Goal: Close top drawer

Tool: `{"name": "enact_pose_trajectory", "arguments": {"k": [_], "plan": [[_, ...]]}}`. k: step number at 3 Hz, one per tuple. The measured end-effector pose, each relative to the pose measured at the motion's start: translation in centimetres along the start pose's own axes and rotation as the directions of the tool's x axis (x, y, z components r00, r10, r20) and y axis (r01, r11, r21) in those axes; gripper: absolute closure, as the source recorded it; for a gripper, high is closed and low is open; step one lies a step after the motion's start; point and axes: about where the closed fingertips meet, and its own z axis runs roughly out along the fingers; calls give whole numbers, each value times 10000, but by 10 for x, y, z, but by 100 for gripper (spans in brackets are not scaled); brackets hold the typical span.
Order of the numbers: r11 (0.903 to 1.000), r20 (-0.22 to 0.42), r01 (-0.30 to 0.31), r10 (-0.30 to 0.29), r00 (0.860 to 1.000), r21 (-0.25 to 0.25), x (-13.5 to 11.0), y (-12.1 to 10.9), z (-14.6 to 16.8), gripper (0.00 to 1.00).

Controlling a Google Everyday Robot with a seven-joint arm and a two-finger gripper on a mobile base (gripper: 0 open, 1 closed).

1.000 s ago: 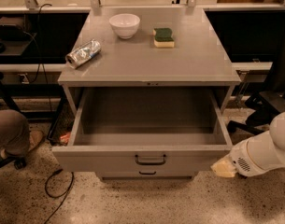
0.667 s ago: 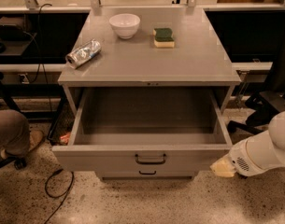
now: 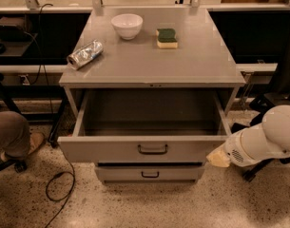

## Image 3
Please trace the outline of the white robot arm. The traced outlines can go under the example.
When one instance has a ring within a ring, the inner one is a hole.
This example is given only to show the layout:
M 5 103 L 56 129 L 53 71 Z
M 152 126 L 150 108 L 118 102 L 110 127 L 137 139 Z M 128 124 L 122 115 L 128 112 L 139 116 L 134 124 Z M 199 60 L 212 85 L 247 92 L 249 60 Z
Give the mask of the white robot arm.
M 218 167 L 231 163 L 245 167 L 267 159 L 290 158 L 290 105 L 269 109 L 260 123 L 231 134 L 206 157 Z

